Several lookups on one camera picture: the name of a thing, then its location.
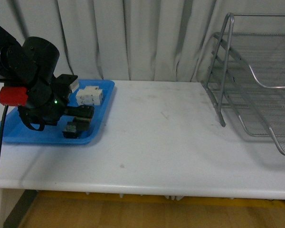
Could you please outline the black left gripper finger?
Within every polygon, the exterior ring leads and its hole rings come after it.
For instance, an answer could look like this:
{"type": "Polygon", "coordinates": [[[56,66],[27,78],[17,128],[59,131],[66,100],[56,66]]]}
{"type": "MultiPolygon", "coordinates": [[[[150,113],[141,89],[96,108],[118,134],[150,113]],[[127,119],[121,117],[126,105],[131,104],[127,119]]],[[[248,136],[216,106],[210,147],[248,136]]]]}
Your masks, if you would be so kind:
{"type": "Polygon", "coordinates": [[[90,128],[90,122],[91,119],[87,118],[74,118],[72,121],[77,131],[87,131],[90,128]]]}
{"type": "Polygon", "coordinates": [[[92,119],[94,111],[94,107],[89,105],[67,106],[64,115],[92,119]]]}

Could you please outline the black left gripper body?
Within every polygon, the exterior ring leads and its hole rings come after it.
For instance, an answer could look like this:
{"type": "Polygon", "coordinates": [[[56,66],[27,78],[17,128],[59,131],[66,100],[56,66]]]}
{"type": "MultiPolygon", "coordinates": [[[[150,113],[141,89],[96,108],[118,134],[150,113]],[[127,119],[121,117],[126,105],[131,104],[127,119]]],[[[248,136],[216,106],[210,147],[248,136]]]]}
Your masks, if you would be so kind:
{"type": "Polygon", "coordinates": [[[56,126],[69,104],[69,85],[77,75],[52,76],[49,83],[39,80],[28,90],[25,106],[19,106],[19,116],[30,130],[43,131],[46,125],[56,126]]]}

